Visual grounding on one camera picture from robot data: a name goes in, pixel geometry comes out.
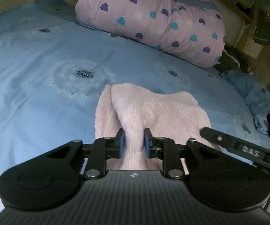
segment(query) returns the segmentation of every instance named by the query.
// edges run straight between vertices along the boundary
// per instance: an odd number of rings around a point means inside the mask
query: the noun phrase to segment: circular pad
[[[259,207],[270,195],[270,181],[263,171],[218,158],[201,163],[191,174],[189,186],[202,203],[227,212]]]
[[[73,197],[78,174],[61,159],[30,160],[0,177],[0,197],[6,207],[25,211],[50,209]]]

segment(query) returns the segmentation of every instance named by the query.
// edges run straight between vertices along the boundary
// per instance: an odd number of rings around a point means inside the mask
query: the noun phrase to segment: bed
[[[92,143],[101,92],[126,82],[160,94],[187,91],[212,128],[270,149],[244,100],[214,68],[85,28],[73,6],[43,0],[0,14],[0,175],[73,139]]]

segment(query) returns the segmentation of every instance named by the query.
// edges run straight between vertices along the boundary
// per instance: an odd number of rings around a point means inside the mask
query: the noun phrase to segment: ribbed surface
[[[72,200],[53,210],[6,209],[0,225],[9,224],[270,225],[270,216],[262,209],[216,211],[197,201],[181,181],[166,179],[159,171],[109,171],[103,179],[86,181]]]

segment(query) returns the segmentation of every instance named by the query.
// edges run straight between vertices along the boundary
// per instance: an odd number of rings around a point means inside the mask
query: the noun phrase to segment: pink pillow
[[[199,67],[215,65],[224,25],[215,5],[197,0],[78,0],[78,21],[167,52]]]

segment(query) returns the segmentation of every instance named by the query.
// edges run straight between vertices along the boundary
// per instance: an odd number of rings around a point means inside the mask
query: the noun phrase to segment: pink towel
[[[162,169],[162,161],[147,159],[143,149],[143,131],[150,128],[154,137],[167,137],[176,144],[186,144],[189,138],[220,150],[199,135],[202,127],[211,127],[206,112],[188,92],[170,95],[155,94],[130,83],[107,85],[101,94],[95,113],[95,137],[114,137],[119,128],[126,134],[122,159],[110,159],[108,169]],[[188,173],[184,160],[184,170]]]

